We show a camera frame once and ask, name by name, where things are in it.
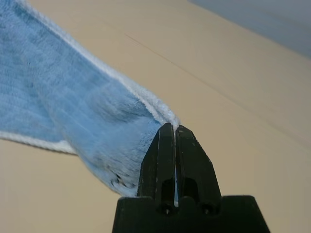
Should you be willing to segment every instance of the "beige surface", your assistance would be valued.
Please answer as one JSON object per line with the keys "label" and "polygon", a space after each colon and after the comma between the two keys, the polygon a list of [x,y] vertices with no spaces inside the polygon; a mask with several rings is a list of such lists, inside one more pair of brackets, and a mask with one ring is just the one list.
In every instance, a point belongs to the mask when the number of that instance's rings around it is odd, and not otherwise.
{"label": "beige surface", "polygon": [[[223,195],[254,195],[271,232],[311,231],[311,61],[185,0],[31,0],[161,97]],[[0,141],[0,232],[111,232],[118,195],[75,156]]]}

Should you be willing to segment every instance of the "blue towel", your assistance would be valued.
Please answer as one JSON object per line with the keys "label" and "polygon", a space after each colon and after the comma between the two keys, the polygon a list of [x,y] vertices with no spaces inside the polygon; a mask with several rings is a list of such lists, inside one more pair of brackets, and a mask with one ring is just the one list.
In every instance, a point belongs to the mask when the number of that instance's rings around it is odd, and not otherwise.
{"label": "blue towel", "polygon": [[76,153],[123,196],[157,130],[178,118],[23,0],[0,0],[0,138]]}

